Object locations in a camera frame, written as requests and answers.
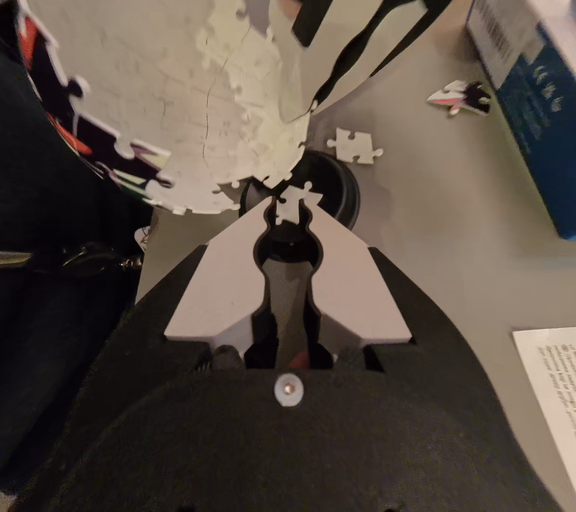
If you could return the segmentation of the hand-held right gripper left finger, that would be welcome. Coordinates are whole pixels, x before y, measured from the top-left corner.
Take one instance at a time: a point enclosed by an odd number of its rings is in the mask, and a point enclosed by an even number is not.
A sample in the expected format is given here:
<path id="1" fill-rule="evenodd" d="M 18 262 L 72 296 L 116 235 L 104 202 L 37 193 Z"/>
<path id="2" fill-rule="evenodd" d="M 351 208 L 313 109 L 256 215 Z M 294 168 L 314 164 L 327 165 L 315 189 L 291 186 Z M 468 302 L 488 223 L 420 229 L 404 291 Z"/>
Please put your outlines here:
<path id="1" fill-rule="evenodd" d="M 268 197 L 208 244 L 164 335 L 206 343 L 212 352 L 233 347 L 248 368 L 271 369 L 277 361 L 277 321 L 270 279 L 276 199 Z"/>

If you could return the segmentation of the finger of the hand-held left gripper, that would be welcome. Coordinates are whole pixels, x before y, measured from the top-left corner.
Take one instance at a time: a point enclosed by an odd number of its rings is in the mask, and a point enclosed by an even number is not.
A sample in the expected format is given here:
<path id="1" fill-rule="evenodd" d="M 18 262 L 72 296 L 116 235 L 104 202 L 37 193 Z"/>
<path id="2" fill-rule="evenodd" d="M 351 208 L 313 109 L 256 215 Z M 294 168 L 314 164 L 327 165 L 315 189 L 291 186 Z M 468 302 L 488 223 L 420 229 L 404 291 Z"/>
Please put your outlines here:
<path id="1" fill-rule="evenodd" d="M 295 121 L 323 102 L 344 75 L 342 59 L 384 0 L 271 0 L 280 53 L 278 109 Z"/>
<path id="2" fill-rule="evenodd" d="M 393 8 L 385 15 L 371 34 L 359 59 L 336 82 L 327 98 L 316 107 L 314 114 L 335 104 L 364 83 L 427 11 L 423 0 L 413 0 Z"/>

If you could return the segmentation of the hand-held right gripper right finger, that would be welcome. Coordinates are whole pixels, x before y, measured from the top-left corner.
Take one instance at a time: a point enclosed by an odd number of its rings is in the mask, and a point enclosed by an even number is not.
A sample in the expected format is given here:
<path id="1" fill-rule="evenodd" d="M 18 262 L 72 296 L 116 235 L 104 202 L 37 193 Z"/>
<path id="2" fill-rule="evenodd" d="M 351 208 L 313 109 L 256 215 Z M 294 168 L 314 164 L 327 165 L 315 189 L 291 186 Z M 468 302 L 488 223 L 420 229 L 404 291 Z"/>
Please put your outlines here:
<path id="1" fill-rule="evenodd" d="M 370 247 L 320 206 L 300 200 L 298 207 L 312 265 L 304 306 L 310 347 L 332 356 L 408 343 L 413 335 Z"/>

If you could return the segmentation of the black round ball stand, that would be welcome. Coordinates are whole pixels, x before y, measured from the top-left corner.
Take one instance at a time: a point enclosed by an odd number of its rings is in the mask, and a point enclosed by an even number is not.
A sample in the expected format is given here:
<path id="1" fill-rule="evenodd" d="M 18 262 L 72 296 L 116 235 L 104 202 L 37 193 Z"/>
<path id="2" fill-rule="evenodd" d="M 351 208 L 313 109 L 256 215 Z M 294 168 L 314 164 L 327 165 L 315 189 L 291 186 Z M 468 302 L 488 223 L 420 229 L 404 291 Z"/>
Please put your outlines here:
<path id="1" fill-rule="evenodd" d="M 240 198 L 239 217 L 258 205 L 263 199 L 274 196 L 280 208 L 281 194 L 290 186 L 304 188 L 311 182 L 311 193 L 320 193 L 319 206 L 344 227 L 352 230 L 361 205 L 358 182 L 351 170 L 334 156 L 321 151 L 307 150 L 292 169 L 292 176 L 274 188 L 252 177 Z M 271 233 L 270 259 L 286 264 L 306 261 L 307 241 L 298 223 L 283 222 Z"/>

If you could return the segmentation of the colourful cartoon puzzle ball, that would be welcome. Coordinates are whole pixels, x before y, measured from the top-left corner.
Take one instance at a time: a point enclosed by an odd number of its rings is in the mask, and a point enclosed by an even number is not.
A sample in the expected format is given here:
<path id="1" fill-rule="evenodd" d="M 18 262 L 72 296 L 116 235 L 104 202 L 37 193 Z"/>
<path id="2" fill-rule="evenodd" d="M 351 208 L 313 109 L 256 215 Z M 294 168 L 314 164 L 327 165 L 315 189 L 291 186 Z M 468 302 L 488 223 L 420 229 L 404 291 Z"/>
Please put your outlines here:
<path id="1" fill-rule="evenodd" d="M 244 0 L 14 1 L 32 89 L 98 177 L 176 214 L 238 210 L 221 185 L 292 177 L 310 115 L 280 119 L 281 59 Z"/>

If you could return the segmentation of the black red white puzzle piece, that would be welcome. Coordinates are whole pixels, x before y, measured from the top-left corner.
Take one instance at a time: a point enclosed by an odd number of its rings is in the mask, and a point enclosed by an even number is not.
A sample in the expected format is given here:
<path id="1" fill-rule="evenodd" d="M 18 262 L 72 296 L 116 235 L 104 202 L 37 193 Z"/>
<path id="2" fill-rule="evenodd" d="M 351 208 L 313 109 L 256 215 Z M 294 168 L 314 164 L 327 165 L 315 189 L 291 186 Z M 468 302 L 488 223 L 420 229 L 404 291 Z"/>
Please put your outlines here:
<path id="1" fill-rule="evenodd" d="M 461 110 L 486 116 L 491 110 L 491 95 L 485 90 L 482 81 L 465 82 L 455 80 L 441 90 L 431 94 L 426 102 L 445 107 L 449 117 Z"/>

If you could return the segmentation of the blue puzzle box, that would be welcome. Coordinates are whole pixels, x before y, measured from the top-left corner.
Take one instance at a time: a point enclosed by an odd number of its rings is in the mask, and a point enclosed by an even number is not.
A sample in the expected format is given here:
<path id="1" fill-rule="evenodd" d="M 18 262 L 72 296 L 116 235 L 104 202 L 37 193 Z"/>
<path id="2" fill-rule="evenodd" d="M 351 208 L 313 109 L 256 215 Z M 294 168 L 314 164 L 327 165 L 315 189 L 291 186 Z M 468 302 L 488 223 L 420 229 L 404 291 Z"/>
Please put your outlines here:
<path id="1" fill-rule="evenodd" d="M 473 0 L 466 24 L 558 236 L 575 241 L 575 0 Z"/>

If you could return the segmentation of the person's dark clothing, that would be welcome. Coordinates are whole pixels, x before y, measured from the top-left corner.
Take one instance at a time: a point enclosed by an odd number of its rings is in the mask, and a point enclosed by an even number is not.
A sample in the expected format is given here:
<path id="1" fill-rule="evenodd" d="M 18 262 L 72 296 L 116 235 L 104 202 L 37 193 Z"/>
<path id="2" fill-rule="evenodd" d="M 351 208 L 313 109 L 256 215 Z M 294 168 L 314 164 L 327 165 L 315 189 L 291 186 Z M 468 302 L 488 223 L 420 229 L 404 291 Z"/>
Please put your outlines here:
<path id="1" fill-rule="evenodd" d="M 19 54 L 16 15 L 14 0 L 1 6 L 1 251 L 92 241 L 131 256 L 152 209 L 95 175 L 51 125 Z M 21 492 L 49 456 L 139 279 L 1 270 L 2 495 Z"/>

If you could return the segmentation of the white instruction leaflet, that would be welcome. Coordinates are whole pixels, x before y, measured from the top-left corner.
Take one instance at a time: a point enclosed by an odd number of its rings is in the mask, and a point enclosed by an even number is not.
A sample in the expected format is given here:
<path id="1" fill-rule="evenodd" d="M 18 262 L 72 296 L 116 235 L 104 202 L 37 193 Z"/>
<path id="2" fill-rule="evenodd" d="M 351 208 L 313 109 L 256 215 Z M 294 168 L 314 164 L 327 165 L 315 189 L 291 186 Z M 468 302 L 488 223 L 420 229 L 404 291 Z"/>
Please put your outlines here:
<path id="1" fill-rule="evenodd" d="M 575 328 L 517 330 L 513 340 L 575 487 Z"/>

